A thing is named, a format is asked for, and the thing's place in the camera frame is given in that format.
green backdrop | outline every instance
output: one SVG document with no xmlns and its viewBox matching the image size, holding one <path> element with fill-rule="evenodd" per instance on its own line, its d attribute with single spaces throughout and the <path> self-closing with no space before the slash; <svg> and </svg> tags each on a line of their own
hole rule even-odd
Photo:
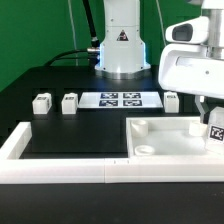
<svg viewBox="0 0 224 224">
<path fill-rule="evenodd" d="M 103 0 L 90 0 L 90 4 L 102 41 Z M 73 0 L 72 6 L 77 47 L 89 47 L 90 35 L 82 0 Z M 160 0 L 160 6 L 165 28 L 200 14 L 199 7 L 186 4 L 184 0 Z M 121 9 L 121 13 L 125 16 L 125 9 Z M 148 62 L 159 64 L 163 41 L 156 0 L 141 0 L 141 37 L 147 46 Z M 0 91 L 27 69 L 42 66 L 56 54 L 72 49 L 67 0 L 0 0 Z"/>
</svg>

white plastic tray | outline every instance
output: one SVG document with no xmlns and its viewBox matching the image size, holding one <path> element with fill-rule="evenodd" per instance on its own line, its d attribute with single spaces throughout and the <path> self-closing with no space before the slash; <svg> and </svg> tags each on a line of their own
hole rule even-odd
<svg viewBox="0 0 224 224">
<path fill-rule="evenodd" d="M 132 135 L 131 123 L 139 120 L 148 123 L 149 131 L 145 137 Z M 141 145 L 154 149 L 154 153 L 150 156 L 206 155 L 207 152 L 204 149 L 206 136 L 194 137 L 189 134 L 189 126 L 192 121 L 200 120 L 198 117 L 128 118 L 129 157 L 136 156 L 135 149 Z"/>
</svg>

black tabletop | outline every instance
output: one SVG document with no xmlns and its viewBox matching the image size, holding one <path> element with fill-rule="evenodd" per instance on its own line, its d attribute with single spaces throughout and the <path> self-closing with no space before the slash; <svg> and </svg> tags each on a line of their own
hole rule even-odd
<svg viewBox="0 0 224 224">
<path fill-rule="evenodd" d="M 80 99 L 83 92 L 115 91 L 163 95 L 156 67 L 148 77 L 126 81 L 96 77 L 87 67 L 32 68 L 0 94 L 0 145 L 20 121 L 30 121 L 33 137 L 21 159 L 126 157 L 126 117 L 198 115 L 194 96 L 184 94 L 178 115 L 163 109 L 61 113 L 65 93 L 78 93 Z M 32 100 L 45 92 L 53 99 L 49 114 L 33 115 Z M 221 224 L 223 206 L 223 183 L 0 185 L 1 224 Z"/>
</svg>

white block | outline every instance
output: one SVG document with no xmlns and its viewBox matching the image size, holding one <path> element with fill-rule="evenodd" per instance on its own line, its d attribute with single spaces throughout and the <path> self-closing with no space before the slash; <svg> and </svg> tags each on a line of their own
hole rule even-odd
<svg viewBox="0 0 224 224">
<path fill-rule="evenodd" d="M 179 113 L 179 98 L 177 93 L 164 93 L 164 108 L 166 113 Z"/>
<path fill-rule="evenodd" d="M 78 95 L 75 93 L 65 94 L 61 102 L 62 114 L 76 114 L 78 107 Z"/>
<path fill-rule="evenodd" d="M 34 114 L 47 114 L 52 106 L 50 93 L 38 94 L 33 101 Z"/>
<path fill-rule="evenodd" d="M 205 148 L 213 153 L 224 154 L 224 108 L 216 107 L 210 113 Z"/>
</svg>

white platform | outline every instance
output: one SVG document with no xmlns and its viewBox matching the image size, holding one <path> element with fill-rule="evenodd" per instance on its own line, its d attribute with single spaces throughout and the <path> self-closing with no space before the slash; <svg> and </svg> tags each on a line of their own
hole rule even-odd
<svg viewBox="0 0 224 224">
<path fill-rule="evenodd" d="M 79 108 L 158 108 L 163 107 L 158 92 L 86 92 Z"/>
<path fill-rule="evenodd" d="M 136 119 L 149 122 L 148 136 L 132 137 Z M 204 137 L 188 136 L 193 120 L 199 118 L 127 118 L 129 156 L 120 159 L 19 160 L 32 137 L 30 123 L 21 122 L 0 149 L 0 183 L 224 181 L 224 156 L 205 151 Z M 136 155 L 139 144 L 152 146 L 155 153 Z"/>
</svg>

